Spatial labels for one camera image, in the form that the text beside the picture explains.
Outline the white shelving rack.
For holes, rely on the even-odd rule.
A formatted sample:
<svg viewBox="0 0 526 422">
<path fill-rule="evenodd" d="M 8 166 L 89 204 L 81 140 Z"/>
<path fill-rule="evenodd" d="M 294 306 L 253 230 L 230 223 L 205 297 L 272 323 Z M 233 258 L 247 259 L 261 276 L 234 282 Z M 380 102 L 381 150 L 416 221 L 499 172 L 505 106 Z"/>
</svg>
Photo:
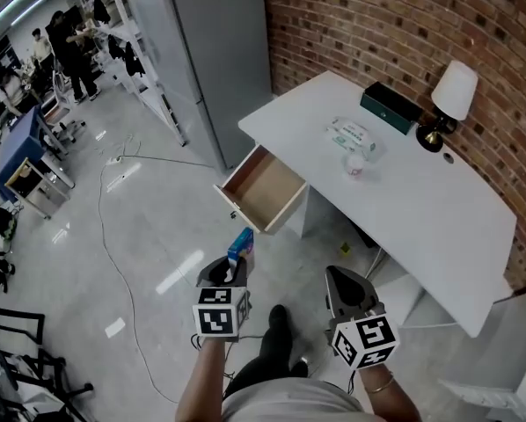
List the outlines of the white shelving rack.
<svg viewBox="0 0 526 422">
<path fill-rule="evenodd" d="M 94 61 L 114 84 L 120 84 L 148 107 L 175 135 L 179 145 L 186 139 L 175 120 L 172 109 L 146 51 L 145 38 L 135 19 L 130 0 L 79 0 L 84 14 L 85 31 L 95 32 L 99 51 Z M 129 76 L 124 62 L 125 46 L 130 42 L 145 74 Z"/>
</svg>

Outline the small white wooden cabinet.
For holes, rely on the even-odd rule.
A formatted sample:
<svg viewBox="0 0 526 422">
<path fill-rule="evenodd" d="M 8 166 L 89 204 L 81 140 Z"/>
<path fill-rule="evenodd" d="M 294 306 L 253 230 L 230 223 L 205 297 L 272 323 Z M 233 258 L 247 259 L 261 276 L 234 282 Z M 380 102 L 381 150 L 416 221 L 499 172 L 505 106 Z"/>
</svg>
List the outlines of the small white wooden cabinet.
<svg viewBox="0 0 526 422">
<path fill-rule="evenodd" d="M 55 175 L 40 171 L 28 158 L 11 174 L 4 186 L 22 207 L 31 209 L 44 220 L 50 220 L 61 203 L 69 200 L 69 195 L 58 186 Z"/>
</svg>

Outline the small blue box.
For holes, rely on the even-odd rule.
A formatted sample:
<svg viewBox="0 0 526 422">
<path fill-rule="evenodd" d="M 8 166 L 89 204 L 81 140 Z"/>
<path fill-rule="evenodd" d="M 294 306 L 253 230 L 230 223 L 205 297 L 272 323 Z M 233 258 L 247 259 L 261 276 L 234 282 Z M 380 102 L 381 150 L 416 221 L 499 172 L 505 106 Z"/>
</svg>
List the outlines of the small blue box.
<svg viewBox="0 0 526 422">
<path fill-rule="evenodd" d="M 245 227 L 228 249 L 228 260 L 235 267 L 240 259 L 246 264 L 246 274 L 254 268 L 254 234 L 252 228 Z"/>
</svg>

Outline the blue table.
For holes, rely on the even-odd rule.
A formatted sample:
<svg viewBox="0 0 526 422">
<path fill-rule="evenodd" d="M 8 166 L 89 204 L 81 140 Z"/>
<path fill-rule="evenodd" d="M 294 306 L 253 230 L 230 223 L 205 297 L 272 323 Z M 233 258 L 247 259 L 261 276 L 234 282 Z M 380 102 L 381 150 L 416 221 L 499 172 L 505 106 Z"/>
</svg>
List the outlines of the blue table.
<svg viewBox="0 0 526 422">
<path fill-rule="evenodd" d="M 17 201 L 14 193 L 5 186 L 17 168 L 27 158 L 33 165 L 43 162 L 70 189 L 75 182 L 54 162 L 53 156 L 40 141 L 40 132 L 45 132 L 41 105 L 34 106 L 15 126 L 0 145 L 0 196 L 4 201 Z"/>
</svg>

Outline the person's black shoe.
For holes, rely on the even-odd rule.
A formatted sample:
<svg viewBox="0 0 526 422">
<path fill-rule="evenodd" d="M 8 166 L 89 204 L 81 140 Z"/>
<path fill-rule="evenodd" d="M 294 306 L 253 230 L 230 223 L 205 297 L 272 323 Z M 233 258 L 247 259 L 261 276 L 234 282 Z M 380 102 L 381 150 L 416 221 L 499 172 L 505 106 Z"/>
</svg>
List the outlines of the person's black shoe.
<svg viewBox="0 0 526 422">
<path fill-rule="evenodd" d="M 269 330 L 282 336 L 290 336 L 289 313 L 287 309 L 277 304 L 273 306 L 268 316 Z"/>
</svg>

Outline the black green bag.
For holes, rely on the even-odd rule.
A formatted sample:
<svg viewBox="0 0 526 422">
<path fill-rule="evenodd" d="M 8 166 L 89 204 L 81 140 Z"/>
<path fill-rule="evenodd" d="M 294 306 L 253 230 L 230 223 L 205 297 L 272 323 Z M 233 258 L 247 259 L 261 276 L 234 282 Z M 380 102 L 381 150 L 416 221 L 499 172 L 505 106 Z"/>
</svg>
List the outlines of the black green bag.
<svg viewBox="0 0 526 422">
<path fill-rule="evenodd" d="M 0 207 L 0 236 L 10 241 L 15 233 L 17 221 L 14 215 L 5 208 Z"/>
</svg>

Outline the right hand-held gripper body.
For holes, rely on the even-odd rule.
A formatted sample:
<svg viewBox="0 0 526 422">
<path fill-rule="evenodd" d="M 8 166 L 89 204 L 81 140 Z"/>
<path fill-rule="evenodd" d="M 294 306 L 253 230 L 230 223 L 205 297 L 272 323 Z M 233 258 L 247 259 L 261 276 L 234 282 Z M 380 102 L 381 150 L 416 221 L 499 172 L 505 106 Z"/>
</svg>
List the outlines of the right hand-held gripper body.
<svg viewBox="0 0 526 422">
<path fill-rule="evenodd" d="M 398 327 L 384 310 L 337 316 L 329 325 L 329 345 L 352 371 L 385 363 L 399 347 Z"/>
</svg>

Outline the wooden drawer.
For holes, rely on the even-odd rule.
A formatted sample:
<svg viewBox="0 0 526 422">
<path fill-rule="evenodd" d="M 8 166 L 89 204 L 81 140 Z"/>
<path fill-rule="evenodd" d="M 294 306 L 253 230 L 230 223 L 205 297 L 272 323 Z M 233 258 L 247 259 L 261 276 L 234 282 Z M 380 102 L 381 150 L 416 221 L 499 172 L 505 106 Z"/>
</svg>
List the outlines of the wooden drawer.
<svg viewBox="0 0 526 422">
<path fill-rule="evenodd" d="M 254 232 L 273 235 L 300 207 L 308 184 L 265 147 L 257 145 L 214 188 Z"/>
</svg>

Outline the white office chair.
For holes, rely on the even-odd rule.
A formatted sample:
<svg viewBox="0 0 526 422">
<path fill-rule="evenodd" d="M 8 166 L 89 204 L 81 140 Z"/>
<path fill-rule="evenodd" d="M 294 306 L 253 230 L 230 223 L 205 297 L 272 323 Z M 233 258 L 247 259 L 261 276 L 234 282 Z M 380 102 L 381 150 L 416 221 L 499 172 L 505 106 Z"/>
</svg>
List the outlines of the white office chair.
<svg viewBox="0 0 526 422">
<path fill-rule="evenodd" d="M 61 74 L 54 70 L 52 74 L 53 98 L 42 107 L 44 121 L 58 141 L 75 143 L 79 133 L 86 128 L 86 122 L 73 118 L 74 105 L 62 89 L 62 85 Z"/>
</svg>

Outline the tall grey cabinet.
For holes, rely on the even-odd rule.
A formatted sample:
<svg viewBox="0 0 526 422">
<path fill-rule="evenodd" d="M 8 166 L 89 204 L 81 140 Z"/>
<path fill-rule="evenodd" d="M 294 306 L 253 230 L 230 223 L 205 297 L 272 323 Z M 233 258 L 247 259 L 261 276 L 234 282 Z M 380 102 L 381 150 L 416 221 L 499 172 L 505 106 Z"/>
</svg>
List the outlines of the tall grey cabinet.
<svg viewBox="0 0 526 422">
<path fill-rule="evenodd" d="M 162 93 L 194 153 L 219 170 L 253 140 L 238 127 L 273 98 L 264 0 L 128 0 Z"/>
</svg>

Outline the person's black trousers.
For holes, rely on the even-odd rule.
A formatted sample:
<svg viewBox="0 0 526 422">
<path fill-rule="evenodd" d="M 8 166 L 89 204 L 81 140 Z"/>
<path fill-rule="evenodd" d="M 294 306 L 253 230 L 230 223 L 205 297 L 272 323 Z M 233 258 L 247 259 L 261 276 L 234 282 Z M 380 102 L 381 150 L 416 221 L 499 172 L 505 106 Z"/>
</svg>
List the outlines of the person's black trousers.
<svg viewBox="0 0 526 422">
<path fill-rule="evenodd" d="M 304 361 L 299 360 L 293 367 L 289 365 L 292 347 L 293 338 L 288 326 L 269 328 L 261 341 L 258 356 L 249 361 L 231 380 L 223 398 L 262 382 L 282 378 L 307 378 L 309 368 Z"/>
</svg>

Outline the black hanging garment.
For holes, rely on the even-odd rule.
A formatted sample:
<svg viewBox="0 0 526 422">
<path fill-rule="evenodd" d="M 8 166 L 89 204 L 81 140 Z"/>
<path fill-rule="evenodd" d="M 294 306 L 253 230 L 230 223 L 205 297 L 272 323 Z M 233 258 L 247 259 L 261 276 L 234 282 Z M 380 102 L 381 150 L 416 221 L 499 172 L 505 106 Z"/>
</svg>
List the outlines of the black hanging garment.
<svg viewBox="0 0 526 422">
<path fill-rule="evenodd" d="M 125 46 L 124 62 L 129 76 L 133 76 L 134 74 L 143 76 L 145 74 L 145 70 L 130 42 L 127 42 Z"/>
</svg>

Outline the person's light shirt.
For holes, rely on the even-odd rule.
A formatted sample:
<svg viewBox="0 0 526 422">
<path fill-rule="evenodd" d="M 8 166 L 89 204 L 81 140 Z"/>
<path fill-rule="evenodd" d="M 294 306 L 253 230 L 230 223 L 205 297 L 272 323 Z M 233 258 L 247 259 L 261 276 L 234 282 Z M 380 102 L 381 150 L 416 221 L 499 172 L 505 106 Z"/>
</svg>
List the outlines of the person's light shirt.
<svg viewBox="0 0 526 422">
<path fill-rule="evenodd" d="M 345 391 L 308 378 L 283 378 L 241 389 L 223 402 L 223 422 L 385 422 Z"/>
</svg>

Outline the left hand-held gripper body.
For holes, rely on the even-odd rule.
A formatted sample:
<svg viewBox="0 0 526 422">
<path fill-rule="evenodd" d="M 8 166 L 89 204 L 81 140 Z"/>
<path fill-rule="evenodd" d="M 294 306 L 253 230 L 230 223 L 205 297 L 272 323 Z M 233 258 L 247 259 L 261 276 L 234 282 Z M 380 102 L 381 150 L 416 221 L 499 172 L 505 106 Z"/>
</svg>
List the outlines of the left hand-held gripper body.
<svg viewBox="0 0 526 422">
<path fill-rule="evenodd" d="M 249 315 L 250 293 L 238 285 L 238 263 L 228 260 L 228 275 L 222 286 L 197 286 L 197 303 L 193 305 L 197 334 L 201 337 L 237 337 Z"/>
</svg>

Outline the dark green box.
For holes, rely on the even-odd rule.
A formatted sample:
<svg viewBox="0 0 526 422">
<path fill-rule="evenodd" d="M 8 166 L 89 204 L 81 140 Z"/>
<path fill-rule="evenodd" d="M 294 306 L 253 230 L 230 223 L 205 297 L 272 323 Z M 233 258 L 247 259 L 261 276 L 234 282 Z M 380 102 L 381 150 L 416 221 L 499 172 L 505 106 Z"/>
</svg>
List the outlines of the dark green box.
<svg viewBox="0 0 526 422">
<path fill-rule="evenodd" d="M 360 105 L 403 135 L 409 133 L 423 114 L 418 105 L 380 82 L 364 90 Z"/>
</svg>

